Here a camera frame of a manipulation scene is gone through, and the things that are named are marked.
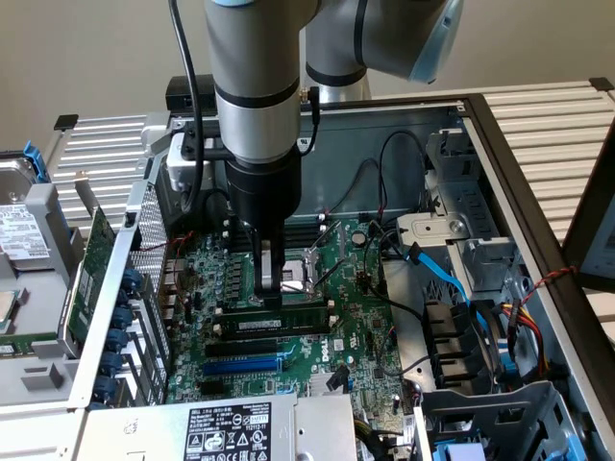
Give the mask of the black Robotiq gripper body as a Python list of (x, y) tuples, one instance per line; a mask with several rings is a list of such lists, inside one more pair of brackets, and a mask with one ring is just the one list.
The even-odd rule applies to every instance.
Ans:
[(226, 161), (232, 208), (251, 227), (275, 227), (291, 216), (302, 196), (302, 158), (290, 150), (274, 162)]

